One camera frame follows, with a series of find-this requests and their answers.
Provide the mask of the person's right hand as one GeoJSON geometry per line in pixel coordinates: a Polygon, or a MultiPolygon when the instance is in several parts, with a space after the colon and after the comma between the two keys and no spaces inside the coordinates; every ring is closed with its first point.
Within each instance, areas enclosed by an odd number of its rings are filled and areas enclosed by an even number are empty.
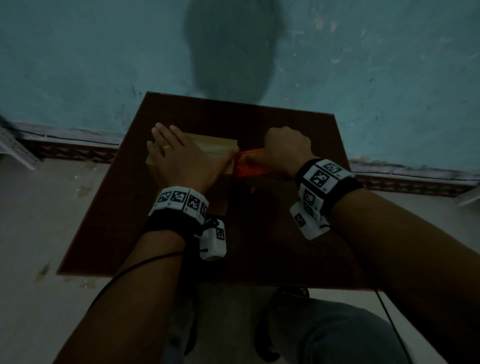
{"type": "Polygon", "coordinates": [[[292,180],[297,172],[305,163],[311,160],[317,160],[319,157],[315,156],[311,151],[311,141],[298,130],[293,130],[290,127],[284,126],[281,128],[270,129],[286,129],[286,142],[284,147],[286,149],[287,163],[285,167],[267,167],[271,176],[281,180],[292,180]]]}

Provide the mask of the person's left forearm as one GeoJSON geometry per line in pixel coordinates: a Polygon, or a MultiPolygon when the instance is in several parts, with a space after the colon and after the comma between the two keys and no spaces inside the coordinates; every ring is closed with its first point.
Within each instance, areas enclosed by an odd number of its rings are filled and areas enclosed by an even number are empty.
{"type": "Polygon", "coordinates": [[[144,234],[120,271],[135,266],[95,301],[53,364],[160,364],[185,240],[144,234]]]}

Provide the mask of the marker-printed wristband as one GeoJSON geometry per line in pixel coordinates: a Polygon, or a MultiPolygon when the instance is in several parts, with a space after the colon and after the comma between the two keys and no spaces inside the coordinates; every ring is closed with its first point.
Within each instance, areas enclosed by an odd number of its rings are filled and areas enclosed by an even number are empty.
{"type": "Polygon", "coordinates": [[[208,207],[207,199],[194,189],[167,187],[159,193],[142,232],[172,231],[189,242],[201,233],[208,207]]]}
{"type": "Polygon", "coordinates": [[[333,207],[363,184],[348,170],[328,159],[307,161],[296,173],[298,197],[312,217],[330,215],[333,207]]]}

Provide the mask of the person's grey trouser leg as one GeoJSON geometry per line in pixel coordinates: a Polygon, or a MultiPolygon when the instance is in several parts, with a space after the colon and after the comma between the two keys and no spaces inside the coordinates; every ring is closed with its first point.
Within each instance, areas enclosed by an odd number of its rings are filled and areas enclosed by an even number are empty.
{"type": "Polygon", "coordinates": [[[311,298],[307,288],[282,287],[255,331],[257,355],[267,363],[412,364],[393,325],[363,308],[311,298]]]}

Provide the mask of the beige wooden block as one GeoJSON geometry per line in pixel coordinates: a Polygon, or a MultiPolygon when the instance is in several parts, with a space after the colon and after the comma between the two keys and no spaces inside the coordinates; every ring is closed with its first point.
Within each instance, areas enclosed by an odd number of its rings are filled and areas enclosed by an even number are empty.
{"type": "MultiPolygon", "coordinates": [[[[211,158],[221,157],[229,149],[236,147],[238,144],[237,140],[235,139],[219,138],[192,133],[185,133],[185,135],[189,137],[190,140],[192,140],[204,153],[206,153],[211,158]]],[[[160,173],[159,167],[153,160],[151,154],[147,156],[145,163],[154,179],[161,180],[162,175],[160,173]]]]}

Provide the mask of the person's left hand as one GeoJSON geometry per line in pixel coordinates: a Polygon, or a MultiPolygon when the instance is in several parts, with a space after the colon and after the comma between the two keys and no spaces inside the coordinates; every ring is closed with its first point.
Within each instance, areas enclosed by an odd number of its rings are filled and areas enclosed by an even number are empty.
{"type": "Polygon", "coordinates": [[[209,156],[188,136],[174,125],[168,129],[177,137],[177,148],[160,149],[155,140],[147,141],[149,154],[153,157],[168,187],[187,187],[204,195],[220,176],[211,175],[209,156]]]}

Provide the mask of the grey slotted metal angle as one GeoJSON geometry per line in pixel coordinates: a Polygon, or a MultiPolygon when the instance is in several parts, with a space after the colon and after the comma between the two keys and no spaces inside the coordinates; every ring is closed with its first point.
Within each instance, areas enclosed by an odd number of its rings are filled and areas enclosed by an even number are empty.
{"type": "Polygon", "coordinates": [[[473,189],[454,197],[453,199],[455,203],[461,207],[480,200],[480,184],[473,189]]]}
{"type": "Polygon", "coordinates": [[[0,154],[10,155],[31,171],[37,170],[42,161],[28,151],[14,135],[0,125],[0,154]]]}

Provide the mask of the orange cutter tool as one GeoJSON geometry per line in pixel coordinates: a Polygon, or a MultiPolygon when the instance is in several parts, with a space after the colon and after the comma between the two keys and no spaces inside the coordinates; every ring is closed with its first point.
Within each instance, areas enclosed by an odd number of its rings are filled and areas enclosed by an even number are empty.
{"type": "Polygon", "coordinates": [[[245,157],[251,154],[258,154],[263,152],[263,148],[239,151],[235,157],[233,164],[233,176],[235,178],[244,178],[252,176],[268,175],[271,171],[263,165],[248,161],[245,157]]]}

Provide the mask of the person's right forearm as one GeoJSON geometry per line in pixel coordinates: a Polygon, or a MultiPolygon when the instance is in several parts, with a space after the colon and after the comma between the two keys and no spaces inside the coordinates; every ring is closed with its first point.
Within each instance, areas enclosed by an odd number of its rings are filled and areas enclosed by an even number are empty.
{"type": "Polygon", "coordinates": [[[364,188],[327,216],[371,283],[449,364],[480,364],[480,254],[364,188]]]}

